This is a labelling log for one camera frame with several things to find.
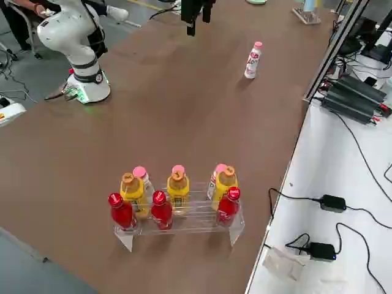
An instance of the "bottle cap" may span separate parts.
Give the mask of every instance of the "bottle cap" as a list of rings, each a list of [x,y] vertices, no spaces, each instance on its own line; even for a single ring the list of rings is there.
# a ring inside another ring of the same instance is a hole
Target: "bottle cap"
[[[123,202],[123,198],[119,193],[112,193],[108,197],[108,202],[111,207],[117,207]]]
[[[175,172],[182,172],[182,173],[185,173],[185,168],[184,168],[182,165],[180,165],[180,164],[175,165],[175,166],[171,169],[171,173],[175,173]]]
[[[215,172],[217,172],[217,173],[224,172],[226,168],[227,168],[227,165],[218,164],[215,168]]]
[[[180,181],[184,178],[184,173],[181,170],[177,170],[171,174],[171,178],[175,181]]]
[[[227,176],[233,176],[235,174],[235,169],[231,166],[227,166],[224,172]]]
[[[153,193],[153,203],[156,205],[162,205],[166,202],[166,195],[163,191],[155,191]]]
[[[147,174],[147,171],[144,167],[138,166],[134,168],[134,171],[132,173],[134,174],[134,176],[142,178]]]
[[[261,49],[262,48],[262,46],[263,46],[263,43],[261,43],[261,42],[259,42],[259,41],[257,41],[257,42],[255,42],[255,45],[254,45],[254,47],[256,48],[256,49]]]
[[[231,201],[237,201],[240,194],[241,191],[239,190],[239,187],[230,187],[227,191],[227,198]]]
[[[125,185],[129,185],[134,180],[134,175],[132,173],[125,173],[122,175],[122,182]]]

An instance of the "pink bottle cap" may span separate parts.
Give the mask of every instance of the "pink bottle cap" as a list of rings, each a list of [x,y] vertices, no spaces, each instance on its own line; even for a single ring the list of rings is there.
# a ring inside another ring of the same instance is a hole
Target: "pink bottle cap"
[[[225,169],[227,168],[227,165],[225,164],[218,164],[215,168],[216,173],[224,172]]]
[[[138,177],[138,178],[142,178],[147,174],[147,171],[144,167],[135,167],[133,172],[134,176]]]
[[[185,174],[185,168],[184,168],[182,165],[180,165],[180,164],[175,165],[175,166],[171,169],[171,173],[175,173],[175,172],[182,172],[182,173]]]
[[[263,46],[263,43],[261,43],[261,42],[259,42],[259,41],[255,42],[254,47],[255,47],[256,49],[261,49],[262,46]]]

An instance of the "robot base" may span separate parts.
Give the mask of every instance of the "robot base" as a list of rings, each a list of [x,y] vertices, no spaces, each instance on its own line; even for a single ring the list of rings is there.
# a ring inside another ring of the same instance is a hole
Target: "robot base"
[[[67,80],[67,86],[73,86],[79,90],[76,99],[83,104],[104,100],[110,94],[110,87],[106,78],[103,78],[99,84],[83,83],[76,80],[72,74]]]

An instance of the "clear plastic stand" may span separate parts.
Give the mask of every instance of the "clear plastic stand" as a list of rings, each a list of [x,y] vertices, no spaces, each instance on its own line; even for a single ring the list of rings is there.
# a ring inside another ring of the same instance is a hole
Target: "clear plastic stand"
[[[207,187],[206,183],[191,184],[190,201],[182,206],[183,213],[181,215],[173,215],[173,225],[170,230],[159,230],[149,214],[144,219],[138,218],[138,228],[135,230],[124,231],[115,225],[115,235],[131,252],[134,237],[140,235],[228,232],[230,243],[233,246],[245,227],[241,202],[239,203],[239,211],[230,227],[217,225],[217,212],[211,207],[212,201],[207,200]]]
[[[293,7],[295,15],[306,25],[316,25],[321,23],[318,15],[319,0],[303,0],[298,2],[297,7]]]

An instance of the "red bottle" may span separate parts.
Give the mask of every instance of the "red bottle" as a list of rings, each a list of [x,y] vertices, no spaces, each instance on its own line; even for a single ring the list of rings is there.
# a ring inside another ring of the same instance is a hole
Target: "red bottle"
[[[155,191],[153,193],[151,215],[159,230],[169,230],[172,228],[172,214],[172,204],[166,200],[165,192]]]
[[[132,205],[125,202],[119,193],[110,194],[108,201],[111,206],[111,217],[123,230],[137,227]]]
[[[231,226],[235,215],[239,210],[239,195],[241,194],[238,187],[231,187],[227,194],[219,202],[216,221],[218,225],[224,227]]]

